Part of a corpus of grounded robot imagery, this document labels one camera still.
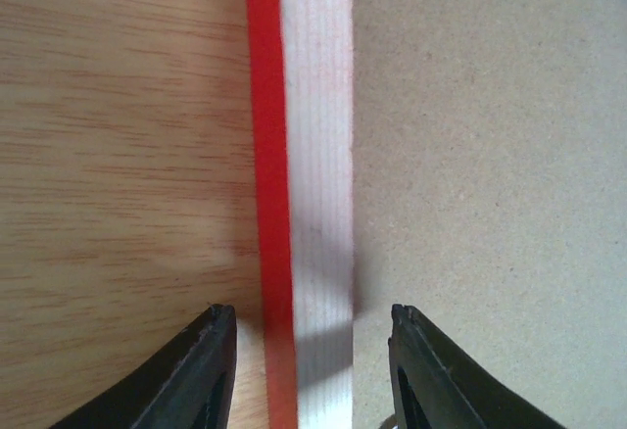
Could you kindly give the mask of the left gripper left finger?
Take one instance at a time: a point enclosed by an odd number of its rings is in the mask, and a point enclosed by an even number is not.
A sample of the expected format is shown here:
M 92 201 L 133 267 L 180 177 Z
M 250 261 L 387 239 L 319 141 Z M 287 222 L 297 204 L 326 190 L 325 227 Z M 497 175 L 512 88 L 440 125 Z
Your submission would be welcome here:
M 232 306 L 213 305 L 56 428 L 225 428 L 237 362 Z

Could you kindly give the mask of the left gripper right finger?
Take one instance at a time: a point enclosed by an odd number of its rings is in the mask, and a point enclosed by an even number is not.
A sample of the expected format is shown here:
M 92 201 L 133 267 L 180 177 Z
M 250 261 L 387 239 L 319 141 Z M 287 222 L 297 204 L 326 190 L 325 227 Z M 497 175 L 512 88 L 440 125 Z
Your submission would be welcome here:
M 563 428 L 493 377 L 417 308 L 394 304 L 391 317 L 390 376 L 399 428 Z

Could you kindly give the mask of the red picture frame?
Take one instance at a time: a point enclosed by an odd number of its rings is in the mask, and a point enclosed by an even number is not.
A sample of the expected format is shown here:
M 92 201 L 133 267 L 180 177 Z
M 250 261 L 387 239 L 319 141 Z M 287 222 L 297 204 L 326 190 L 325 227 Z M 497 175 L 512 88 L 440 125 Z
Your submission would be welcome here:
M 269 424 L 353 424 L 354 0 L 246 0 Z

